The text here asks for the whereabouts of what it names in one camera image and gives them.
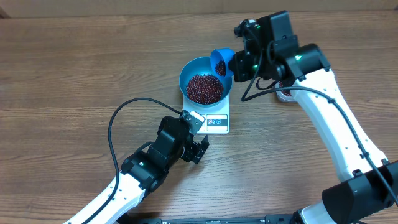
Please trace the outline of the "blue plastic measuring scoop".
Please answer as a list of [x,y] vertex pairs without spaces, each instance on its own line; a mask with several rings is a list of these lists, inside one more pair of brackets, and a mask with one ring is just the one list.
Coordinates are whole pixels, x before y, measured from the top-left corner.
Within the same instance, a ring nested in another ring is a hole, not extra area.
[[[210,55],[210,65],[213,73],[221,79],[232,77],[234,73],[228,68],[228,63],[233,59],[233,56],[234,51],[230,48],[214,49]],[[225,75],[220,75],[217,72],[216,68],[220,62],[225,64]]]

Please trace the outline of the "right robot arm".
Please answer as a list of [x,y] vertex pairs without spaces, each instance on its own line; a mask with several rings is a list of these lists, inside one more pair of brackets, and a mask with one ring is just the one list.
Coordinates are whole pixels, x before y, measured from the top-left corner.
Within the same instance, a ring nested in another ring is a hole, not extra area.
[[237,82],[273,80],[260,95],[287,92],[308,115],[328,149],[339,183],[319,202],[297,210],[291,223],[361,223],[397,204],[397,163],[368,138],[315,44],[300,45],[289,15],[245,19],[234,34],[244,48],[226,61]]

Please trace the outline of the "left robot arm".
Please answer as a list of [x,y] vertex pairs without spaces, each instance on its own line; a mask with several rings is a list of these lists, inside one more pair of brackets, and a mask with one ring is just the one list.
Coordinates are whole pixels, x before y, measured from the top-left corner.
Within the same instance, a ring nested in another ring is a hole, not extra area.
[[204,123],[206,118],[194,111],[178,118],[165,116],[157,139],[126,158],[112,182],[67,223],[114,223],[158,189],[179,159],[199,163],[209,146],[208,137],[201,142],[193,137]]

